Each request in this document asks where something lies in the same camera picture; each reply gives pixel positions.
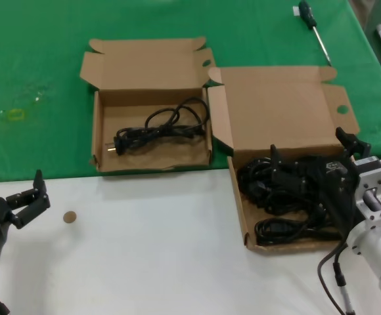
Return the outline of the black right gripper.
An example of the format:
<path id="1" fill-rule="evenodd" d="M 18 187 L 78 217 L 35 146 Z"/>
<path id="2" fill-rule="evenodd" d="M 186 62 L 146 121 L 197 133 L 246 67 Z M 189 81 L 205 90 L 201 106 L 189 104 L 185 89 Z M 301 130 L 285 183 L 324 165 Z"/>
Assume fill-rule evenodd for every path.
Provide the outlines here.
<path id="1" fill-rule="evenodd" d="M 357 154 L 363 159 L 370 156 L 370 144 L 359 140 L 355 134 L 337 127 L 336 138 L 344 147 L 344 157 Z M 359 179 L 352 162 L 343 157 L 319 155 L 307 156 L 304 162 L 307 181 L 319 205 L 341 236 L 347 238 L 358 217 L 355 190 Z M 298 162 L 283 160 L 274 144 L 271 145 L 271 169 L 271 180 L 275 184 L 291 194 L 305 194 L 305 177 Z"/>

